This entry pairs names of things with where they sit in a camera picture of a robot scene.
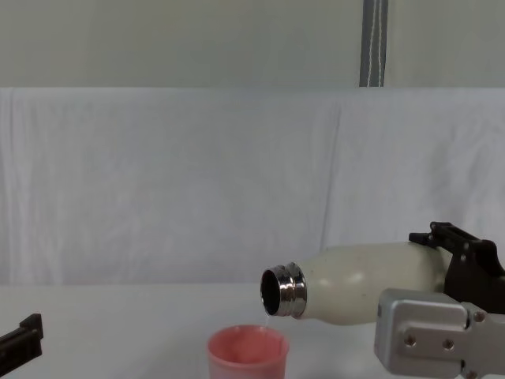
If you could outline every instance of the stainless steel bottle neck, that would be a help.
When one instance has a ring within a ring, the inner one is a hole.
[[[307,305],[307,285],[298,265],[267,269],[261,276],[261,300],[271,316],[300,317]]]

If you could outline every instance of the cup rim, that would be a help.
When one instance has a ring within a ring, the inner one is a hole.
[[[225,331],[228,331],[230,329],[235,329],[235,328],[265,328],[269,332],[272,332],[272,333],[274,333],[277,336],[279,336],[279,337],[282,338],[282,353],[279,354],[279,356],[277,356],[275,358],[268,359],[267,361],[258,362],[258,363],[237,363],[237,362],[230,362],[230,361],[227,361],[225,359],[216,357],[214,354],[212,354],[211,353],[211,349],[210,349],[210,345],[211,345],[212,340],[218,334],[220,334],[222,332],[225,332]],[[235,368],[235,369],[259,369],[259,368],[264,368],[266,366],[273,366],[273,365],[279,363],[280,361],[282,361],[283,359],[286,359],[287,353],[289,351],[290,351],[290,343],[289,343],[288,339],[286,338],[286,336],[284,336],[281,332],[279,332],[279,331],[277,331],[275,329],[266,327],[266,326],[255,325],[255,324],[243,324],[243,325],[228,326],[228,327],[220,329],[217,332],[215,332],[214,334],[212,334],[211,338],[209,338],[208,342],[207,342],[207,354],[208,354],[208,357],[213,362],[218,363],[219,365],[225,366],[227,368]]]

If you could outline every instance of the robotic arm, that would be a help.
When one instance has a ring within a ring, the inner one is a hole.
[[[34,313],[19,328],[0,337],[0,377],[42,355],[42,317]]]
[[[385,290],[374,350],[394,374],[477,379],[505,374],[505,271],[496,245],[450,223],[432,223],[411,242],[452,253],[444,291]]]

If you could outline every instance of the screw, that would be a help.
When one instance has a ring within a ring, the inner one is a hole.
[[[476,313],[473,314],[473,320],[475,322],[482,322],[484,321],[486,318],[486,315],[484,312],[481,312],[480,310]]]
[[[469,371],[466,375],[466,379],[477,379],[477,373],[475,371]]]
[[[455,343],[453,340],[445,340],[442,342],[442,347],[445,349],[445,350],[452,350],[455,348]]]
[[[405,343],[406,346],[408,347],[414,347],[416,344],[416,337],[414,336],[407,336],[403,342]]]

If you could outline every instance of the silver metal block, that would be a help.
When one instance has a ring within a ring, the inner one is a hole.
[[[444,294],[386,290],[375,353],[394,374],[477,379],[505,374],[505,316]]]

